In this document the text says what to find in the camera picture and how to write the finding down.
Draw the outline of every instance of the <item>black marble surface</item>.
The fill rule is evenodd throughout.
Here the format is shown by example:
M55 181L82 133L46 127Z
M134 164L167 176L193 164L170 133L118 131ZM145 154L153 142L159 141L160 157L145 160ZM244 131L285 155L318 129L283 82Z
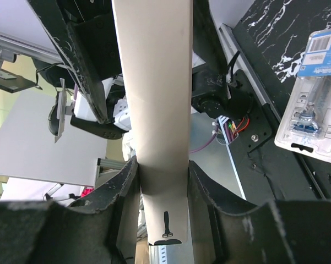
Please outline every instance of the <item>black marble surface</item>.
M309 35L330 28L331 0L256 0L234 28L237 42L281 115ZM302 157L331 199L331 164Z
M285 107L308 36L331 28L331 0L256 0L241 23L283 83L284 89L271 92L271 97Z

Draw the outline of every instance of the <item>whiteboard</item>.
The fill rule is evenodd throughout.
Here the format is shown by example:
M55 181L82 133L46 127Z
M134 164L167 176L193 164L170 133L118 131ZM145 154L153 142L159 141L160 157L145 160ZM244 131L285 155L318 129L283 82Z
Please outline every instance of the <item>whiteboard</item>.
M26 0L0 0L0 35L55 52Z
M94 186L106 139L70 125L54 144L48 114L55 98L23 91L0 128L0 175L46 182Z

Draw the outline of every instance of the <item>white robot part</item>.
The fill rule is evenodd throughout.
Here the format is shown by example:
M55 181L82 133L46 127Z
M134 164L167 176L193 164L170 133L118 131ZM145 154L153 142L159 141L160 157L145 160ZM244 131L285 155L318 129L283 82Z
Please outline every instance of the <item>white robot part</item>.
M114 78L108 78L104 81L102 81L104 86L104 93L105 98L108 97L111 86L114 84ZM89 107L89 104L87 103L87 100L83 97L83 95L78 91L75 107L73 110L75 116L79 119L97 122L97 119L95 118L92 110Z
M126 99L119 99L114 106L114 125L125 131L131 130L131 119Z

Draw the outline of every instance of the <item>black metal bracket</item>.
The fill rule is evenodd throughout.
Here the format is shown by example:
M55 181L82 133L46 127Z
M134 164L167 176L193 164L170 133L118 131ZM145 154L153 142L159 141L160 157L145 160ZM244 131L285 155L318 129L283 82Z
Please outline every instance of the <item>black metal bracket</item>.
M30 81L20 75L10 73L3 69L1 70L1 72L13 76L13 78L11 79L0 78L0 89L3 91L10 92L13 94L14 92L20 92L35 86L35 83L33 81Z
M77 118L74 114L71 116L70 125L92 133L104 139L116 140L122 138L122 135L126 131L118 128L114 124L99 124L98 122L92 122Z
M111 1L77 2L28 0L97 121L110 123L101 81L121 73Z
M0 263L134 263L139 199L133 157L68 208L52 201L0 202ZM329 201L257 207L190 161L188 204L196 264L331 263Z
M244 71L236 71L234 74L234 79L231 83L234 83L236 88L249 93L252 98L252 105L248 112L248 117L250 119L249 126L240 132L238 138L236 139L242 141L247 152L251 152L273 136L273 129L268 122L268 119L263 112L262 105L259 102L256 93L254 92L253 87L247 79Z

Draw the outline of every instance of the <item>barcode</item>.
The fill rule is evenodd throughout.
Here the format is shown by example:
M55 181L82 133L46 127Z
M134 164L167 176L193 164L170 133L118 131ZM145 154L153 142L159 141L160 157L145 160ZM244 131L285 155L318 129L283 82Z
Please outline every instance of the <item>barcode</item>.
M329 50L331 46L331 35L313 38L309 52Z

